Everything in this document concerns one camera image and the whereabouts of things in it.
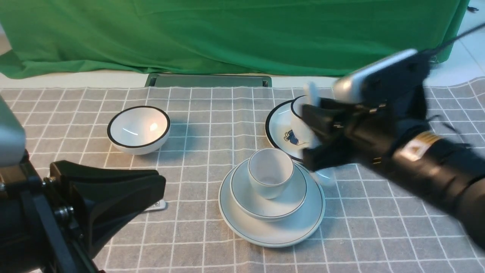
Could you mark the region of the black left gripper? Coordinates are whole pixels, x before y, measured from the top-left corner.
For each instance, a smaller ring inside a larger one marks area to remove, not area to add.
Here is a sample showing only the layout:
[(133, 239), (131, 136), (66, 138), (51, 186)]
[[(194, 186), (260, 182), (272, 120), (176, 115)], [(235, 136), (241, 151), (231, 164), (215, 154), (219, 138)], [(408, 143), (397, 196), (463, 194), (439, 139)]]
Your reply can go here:
[(50, 164), (72, 201), (86, 251), (65, 235), (24, 152), (1, 168), (1, 272), (99, 273), (94, 258), (137, 215), (163, 199), (166, 179), (153, 169), (99, 169), (66, 160)]

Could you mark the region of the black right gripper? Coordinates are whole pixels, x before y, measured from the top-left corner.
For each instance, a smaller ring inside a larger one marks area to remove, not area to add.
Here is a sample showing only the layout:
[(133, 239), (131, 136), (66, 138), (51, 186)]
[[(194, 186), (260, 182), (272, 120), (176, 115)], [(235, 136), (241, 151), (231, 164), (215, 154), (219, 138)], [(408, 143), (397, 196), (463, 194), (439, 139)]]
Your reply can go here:
[(423, 81), (431, 53), (395, 53), (362, 67), (334, 85), (335, 99), (301, 105), (309, 142), (333, 142), (302, 150), (312, 172), (355, 163), (363, 151), (390, 155), (407, 130), (423, 126)]

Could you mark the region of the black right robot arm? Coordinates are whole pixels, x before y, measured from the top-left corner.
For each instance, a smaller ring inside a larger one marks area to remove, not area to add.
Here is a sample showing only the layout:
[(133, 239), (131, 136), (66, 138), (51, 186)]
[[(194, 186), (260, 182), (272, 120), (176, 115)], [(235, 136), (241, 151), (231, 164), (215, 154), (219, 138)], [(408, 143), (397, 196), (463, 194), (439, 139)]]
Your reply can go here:
[(310, 171), (359, 163), (457, 219), (484, 248), (484, 158), (431, 131), (423, 82), (432, 56), (398, 52), (338, 79), (334, 99), (303, 104), (319, 143), (302, 162)]

